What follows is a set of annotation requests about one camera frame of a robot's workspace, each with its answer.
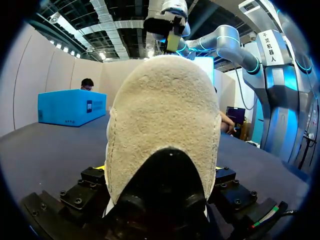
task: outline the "white panel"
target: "white panel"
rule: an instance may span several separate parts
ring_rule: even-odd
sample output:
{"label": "white panel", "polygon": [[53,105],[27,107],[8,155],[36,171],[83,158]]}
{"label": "white panel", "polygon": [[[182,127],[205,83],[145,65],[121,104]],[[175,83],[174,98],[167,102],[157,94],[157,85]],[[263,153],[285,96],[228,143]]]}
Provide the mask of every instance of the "white panel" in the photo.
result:
{"label": "white panel", "polygon": [[103,68],[103,63],[81,58],[75,59],[75,64],[72,73],[71,88],[80,89],[83,79],[92,79],[94,87],[93,92],[99,92],[100,78]]}
{"label": "white panel", "polygon": [[[244,82],[244,79],[242,77],[242,69],[237,69],[238,75],[239,75],[239,80],[241,84],[241,89],[242,89],[242,95],[243,99],[245,102],[245,105],[248,108],[251,108],[254,103],[255,103],[255,92]],[[235,81],[235,96],[234,96],[234,107],[236,108],[242,108],[245,109],[245,105],[242,101],[241,98],[241,92],[240,92],[240,86],[238,83],[238,78],[235,70],[225,72],[224,74],[228,75],[229,77],[233,78]],[[246,119],[251,122],[252,121],[252,114],[253,114],[253,109],[252,110],[245,110],[245,117]]]}
{"label": "white panel", "polygon": [[72,72],[75,65],[75,57],[55,49],[46,81],[46,92],[70,89]]}
{"label": "white panel", "polygon": [[55,46],[34,31],[18,70],[14,93],[15,129],[38,121],[38,94],[44,93]]}
{"label": "white panel", "polygon": [[196,56],[193,62],[206,72],[212,84],[214,84],[214,58],[211,56]]}
{"label": "white panel", "polygon": [[107,94],[106,110],[114,104],[115,96],[129,74],[145,60],[126,60],[103,63],[99,92]]}
{"label": "white panel", "polygon": [[14,89],[20,61],[35,29],[26,24],[8,52],[0,75],[0,137],[14,130]]}
{"label": "white panel", "polygon": [[214,86],[217,90],[220,111],[235,104],[235,80],[219,70],[214,70]]}

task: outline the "monitor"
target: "monitor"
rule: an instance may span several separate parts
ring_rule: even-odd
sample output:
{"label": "monitor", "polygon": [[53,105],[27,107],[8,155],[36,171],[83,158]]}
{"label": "monitor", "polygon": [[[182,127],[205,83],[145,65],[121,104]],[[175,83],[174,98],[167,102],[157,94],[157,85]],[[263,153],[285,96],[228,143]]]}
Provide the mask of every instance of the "monitor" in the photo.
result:
{"label": "monitor", "polygon": [[226,107],[226,115],[234,121],[236,124],[244,124],[246,109],[227,106]]}

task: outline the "blue box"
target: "blue box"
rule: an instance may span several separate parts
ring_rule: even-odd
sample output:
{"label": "blue box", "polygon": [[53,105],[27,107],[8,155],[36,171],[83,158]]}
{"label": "blue box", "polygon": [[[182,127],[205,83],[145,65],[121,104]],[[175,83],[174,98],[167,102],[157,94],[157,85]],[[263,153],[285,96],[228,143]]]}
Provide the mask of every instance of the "blue box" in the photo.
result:
{"label": "blue box", "polygon": [[38,121],[79,127],[106,115],[107,95],[80,89],[38,95]]}

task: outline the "gray table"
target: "gray table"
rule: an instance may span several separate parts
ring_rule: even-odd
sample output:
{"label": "gray table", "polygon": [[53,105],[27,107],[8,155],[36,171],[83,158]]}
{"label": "gray table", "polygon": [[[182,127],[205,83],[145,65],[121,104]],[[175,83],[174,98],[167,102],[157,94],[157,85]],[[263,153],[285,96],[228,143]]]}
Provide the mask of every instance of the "gray table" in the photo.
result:
{"label": "gray table", "polygon": [[[58,198],[61,190],[77,182],[82,170],[103,165],[108,119],[104,116],[81,127],[34,123],[0,138],[1,168],[13,197],[19,201],[46,190]],[[217,165],[236,171],[241,184],[258,192],[258,202],[270,197],[296,209],[308,190],[304,173],[229,135],[221,135]],[[232,228],[213,211],[226,237]]]}

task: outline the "robotic arm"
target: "robotic arm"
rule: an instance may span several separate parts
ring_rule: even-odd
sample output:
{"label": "robotic arm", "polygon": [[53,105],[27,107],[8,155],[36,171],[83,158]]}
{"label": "robotic arm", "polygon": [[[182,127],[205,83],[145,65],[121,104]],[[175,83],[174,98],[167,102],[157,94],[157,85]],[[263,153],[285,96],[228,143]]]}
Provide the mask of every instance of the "robotic arm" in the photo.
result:
{"label": "robotic arm", "polygon": [[260,69],[260,62],[256,56],[240,47],[239,32],[232,26],[221,25],[215,31],[196,40],[185,41],[182,37],[190,34],[188,13],[184,0],[171,0],[163,4],[160,14],[147,18],[144,28],[153,33],[153,37],[165,42],[165,53],[195,59],[196,52],[210,52],[226,60],[234,62],[250,74]]}

